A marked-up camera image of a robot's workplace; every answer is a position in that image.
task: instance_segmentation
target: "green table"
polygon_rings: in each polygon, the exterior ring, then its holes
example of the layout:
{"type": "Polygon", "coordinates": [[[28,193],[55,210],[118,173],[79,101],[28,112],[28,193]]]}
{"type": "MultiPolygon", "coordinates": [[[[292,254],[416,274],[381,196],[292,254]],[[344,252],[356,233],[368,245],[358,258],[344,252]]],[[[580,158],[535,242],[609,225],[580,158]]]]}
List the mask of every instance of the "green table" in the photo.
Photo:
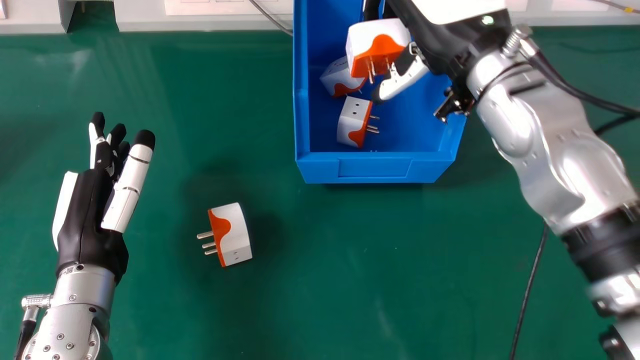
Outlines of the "green table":
{"type": "MultiPolygon", "coordinates": [[[[541,221],[477,119],[437,184],[306,185],[293,160],[290,38],[121,34],[105,6],[77,13],[67,36],[0,38],[3,358],[20,298],[53,290],[58,191],[65,171],[88,166],[97,110],[157,136],[125,235],[115,359],[506,358],[541,221]],[[222,269],[195,234],[207,208],[236,201],[255,258],[222,269]]],[[[639,28],[536,38],[576,86],[640,104],[639,28]]],[[[612,117],[588,111],[594,125],[612,117]]],[[[606,136],[634,180],[638,131],[606,136]]],[[[520,359],[604,359],[596,339],[607,322],[585,286],[551,239],[520,359]]]]}

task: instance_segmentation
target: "blue plastic bin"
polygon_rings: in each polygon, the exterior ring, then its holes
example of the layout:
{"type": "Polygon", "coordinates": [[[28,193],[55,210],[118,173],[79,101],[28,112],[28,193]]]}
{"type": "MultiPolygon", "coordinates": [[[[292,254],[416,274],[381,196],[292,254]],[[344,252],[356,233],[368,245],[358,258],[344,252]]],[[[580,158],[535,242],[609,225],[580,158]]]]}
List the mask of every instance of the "blue plastic bin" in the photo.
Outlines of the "blue plastic bin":
{"type": "MultiPolygon", "coordinates": [[[[347,30],[358,22],[362,0],[295,0],[294,122],[296,162],[307,183],[433,183],[456,159],[465,117],[448,125],[433,112],[450,84],[428,74],[411,88],[374,106],[380,134],[367,134],[364,149],[336,142],[344,99],[333,99],[320,75],[345,55],[347,30]]],[[[370,99],[366,86],[355,97],[370,99]]]]}

